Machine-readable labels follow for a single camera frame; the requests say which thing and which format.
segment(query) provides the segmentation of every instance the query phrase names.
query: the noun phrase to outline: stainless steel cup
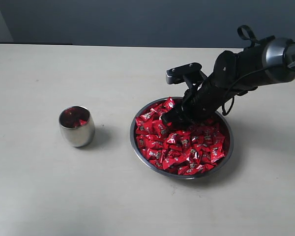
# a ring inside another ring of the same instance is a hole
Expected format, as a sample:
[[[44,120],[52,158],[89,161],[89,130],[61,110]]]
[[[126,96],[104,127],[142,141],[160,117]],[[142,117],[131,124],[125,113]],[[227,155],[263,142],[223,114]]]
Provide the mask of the stainless steel cup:
[[[85,107],[74,106],[65,109],[59,116],[62,136],[74,147],[92,142],[95,126],[90,112]]]

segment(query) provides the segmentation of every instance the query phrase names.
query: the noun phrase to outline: stainless steel bowl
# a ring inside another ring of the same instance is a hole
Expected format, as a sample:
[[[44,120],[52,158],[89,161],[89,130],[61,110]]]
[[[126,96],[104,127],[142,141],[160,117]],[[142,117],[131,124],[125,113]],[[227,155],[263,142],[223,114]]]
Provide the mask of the stainless steel bowl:
[[[167,98],[161,98],[161,99],[155,100],[155,101],[147,104],[141,110],[139,110],[139,112],[136,114],[135,117],[138,117],[139,115],[142,115],[154,103],[162,102],[162,101],[165,101],[166,99]],[[180,100],[180,99],[182,99],[182,97],[173,97],[173,99],[174,100]],[[217,120],[220,120],[220,129],[221,129],[221,132],[223,133],[223,135],[225,136],[225,141],[224,141],[224,144],[223,144],[223,150],[224,150],[224,153],[225,153],[225,157],[222,158],[221,161],[218,161],[218,165],[215,166],[212,170],[210,170],[208,172],[197,173],[197,174],[192,175],[192,176],[175,175],[175,174],[170,174],[170,173],[168,173],[168,172],[166,172],[164,170],[160,170],[160,169],[156,168],[155,166],[153,166],[151,163],[149,163],[149,161],[146,160],[142,156],[142,154],[140,153],[140,151],[138,149],[138,146],[137,146],[137,143],[136,143],[135,131],[136,131],[137,125],[136,125],[135,117],[133,118],[133,121],[132,121],[131,127],[130,127],[130,142],[131,142],[131,145],[132,145],[137,157],[144,164],[146,164],[148,167],[150,167],[152,170],[154,170],[154,171],[156,171],[156,172],[158,172],[158,173],[160,173],[162,175],[172,177],[172,178],[176,178],[176,179],[195,179],[195,178],[201,178],[201,177],[204,177],[204,176],[208,176],[208,175],[211,175],[214,172],[218,171],[230,159],[230,157],[232,155],[232,152],[233,152],[233,148],[234,148],[234,138],[233,138],[233,134],[232,134],[230,126],[228,125],[227,121],[224,119],[224,117],[219,112],[215,112],[215,116],[216,116],[215,118]]]

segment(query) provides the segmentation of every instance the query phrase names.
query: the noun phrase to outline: candy wrapper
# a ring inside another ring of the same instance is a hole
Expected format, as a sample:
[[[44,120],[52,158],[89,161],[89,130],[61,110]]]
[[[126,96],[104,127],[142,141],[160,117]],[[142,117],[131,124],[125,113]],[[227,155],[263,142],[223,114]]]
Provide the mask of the candy wrapper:
[[[171,174],[195,175],[212,170],[225,156],[225,136],[219,122],[208,118],[186,130],[174,130],[161,120],[174,105],[175,101],[169,97],[136,117],[136,142],[140,153],[156,168]]]

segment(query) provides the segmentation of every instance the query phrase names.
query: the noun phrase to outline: white table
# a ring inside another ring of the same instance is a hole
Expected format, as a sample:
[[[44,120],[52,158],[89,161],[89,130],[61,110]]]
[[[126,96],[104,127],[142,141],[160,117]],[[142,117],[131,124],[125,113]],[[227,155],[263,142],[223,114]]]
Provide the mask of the white table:
[[[295,81],[235,100],[234,153],[212,176],[164,177],[130,145],[140,108],[186,90],[166,69],[210,74],[223,50],[0,45],[0,236],[295,236]],[[95,120],[83,149],[59,131],[72,105]]]

